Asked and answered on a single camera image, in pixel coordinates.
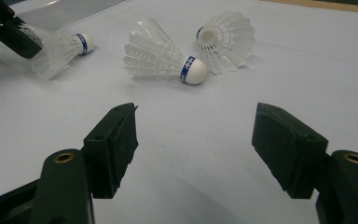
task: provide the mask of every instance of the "black plastic part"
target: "black plastic part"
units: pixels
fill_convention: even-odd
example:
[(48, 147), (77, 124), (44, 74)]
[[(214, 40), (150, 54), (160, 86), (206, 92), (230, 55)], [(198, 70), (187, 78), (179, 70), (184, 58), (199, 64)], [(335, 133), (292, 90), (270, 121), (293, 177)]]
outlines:
[(324, 3), (340, 3), (340, 4), (347, 4), (358, 6), (358, 0), (316, 0)]
[(326, 199), (323, 195), (319, 195), (316, 211), (320, 224), (342, 224), (344, 215), (337, 197)]
[(358, 153), (335, 151), (329, 173), (344, 213), (344, 223), (358, 223)]
[(83, 154), (66, 149), (50, 155), (37, 186), (31, 224), (94, 223)]
[(19, 30), (20, 18), (13, 18), (14, 11), (0, 0), (0, 41), (26, 59), (33, 58), (42, 48)]
[(329, 164), (331, 157), (327, 154), (324, 159), (318, 163), (314, 170), (314, 179), (312, 186), (327, 200), (335, 200), (337, 198), (329, 173)]
[(113, 108), (84, 139), (92, 196), (113, 198), (138, 147), (134, 104)]
[(0, 196), (0, 224), (28, 223), (38, 180)]
[(23, 2), (25, 0), (4, 0), (4, 3), (7, 4), (8, 6)]
[(252, 145), (291, 198), (309, 199), (328, 141), (285, 110), (259, 103)]

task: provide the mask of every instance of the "shuttlecock cork base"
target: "shuttlecock cork base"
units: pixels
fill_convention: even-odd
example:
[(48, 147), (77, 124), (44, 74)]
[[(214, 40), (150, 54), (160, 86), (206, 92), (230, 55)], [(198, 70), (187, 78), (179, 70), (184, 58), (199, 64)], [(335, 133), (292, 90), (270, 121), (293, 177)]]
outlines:
[(200, 84), (206, 78), (207, 72), (208, 69), (202, 61), (190, 56), (183, 66), (180, 79), (189, 84)]
[(152, 18), (138, 22), (124, 49), (123, 61), (133, 75), (175, 77), (188, 84), (200, 84), (207, 77), (205, 64), (185, 55)]
[[(203, 28), (203, 26), (201, 26), (201, 28), (199, 28), (199, 30), (197, 31), (197, 40), (200, 37), (200, 32), (201, 32), (202, 28)], [(216, 32), (213, 32), (213, 31), (203, 32), (201, 38), (202, 38), (202, 41), (200, 41), (201, 49), (208, 49), (208, 50), (214, 49), (213, 44), (215, 44), (215, 42), (217, 40)]]

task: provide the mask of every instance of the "white shuttlecock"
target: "white shuttlecock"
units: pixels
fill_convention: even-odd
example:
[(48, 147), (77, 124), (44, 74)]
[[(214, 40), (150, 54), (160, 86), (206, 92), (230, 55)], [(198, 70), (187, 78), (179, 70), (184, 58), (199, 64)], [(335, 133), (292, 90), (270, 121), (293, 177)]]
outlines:
[(130, 44), (123, 58), (136, 76), (173, 76), (189, 84), (201, 83), (207, 75), (205, 64), (185, 55), (152, 18), (138, 22), (130, 33)]
[(23, 24), (20, 30), (42, 49), (30, 60), (31, 68), (38, 76), (52, 79), (75, 58), (92, 51), (94, 43), (88, 35), (49, 32)]
[(215, 74), (234, 72), (252, 54), (255, 28), (240, 12), (213, 16), (197, 32), (200, 59)]

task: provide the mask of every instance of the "white table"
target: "white table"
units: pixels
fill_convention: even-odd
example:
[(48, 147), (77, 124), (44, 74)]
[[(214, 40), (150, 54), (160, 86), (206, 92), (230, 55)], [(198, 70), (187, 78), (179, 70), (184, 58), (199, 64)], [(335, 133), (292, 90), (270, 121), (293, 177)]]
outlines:
[[(134, 79), (121, 58), (128, 34), (154, 17), (197, 56), (212, 15), (240, 10), (256, 44), (249, 64), (199, 86)], [(113, 200), (94, 200), (96, 223), (318, 223), (312, 200), (291, 200), (251, 145), (258, 102), (279, 106), (358, 151), (358, 13), (256, 0), (128, 0), (63, 28), (95, 50), (52, 82), (0, 44), (0, 195), (37, 179), (44, 159), (83, 138), (110, 108), (136, 112), (140, 146)]]

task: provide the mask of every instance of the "feather shuttlecock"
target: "feather shuttlecock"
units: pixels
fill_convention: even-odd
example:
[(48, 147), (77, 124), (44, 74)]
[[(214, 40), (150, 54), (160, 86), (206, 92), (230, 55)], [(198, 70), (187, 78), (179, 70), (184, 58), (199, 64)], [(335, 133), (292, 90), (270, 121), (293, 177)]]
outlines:
[(123, 61), (136, 76), (170, 76), (189, 84), (199, 84), (206, 78), (205, 64), (185, 55), (152, 18), (137, 23), (124, 49), (127, 56)]
[(94, 43), (88, 35), (50, 32), (28, 24), (21, 26), (42, 49), (30, 60), (32, 71), (46, 79), (56, 77), (75, 58), (92, 51)]
[(255, 28), (240, 12), (213, 16), (197, 32), (200, 59), (214, 74), (237, 71), (252, 54)]

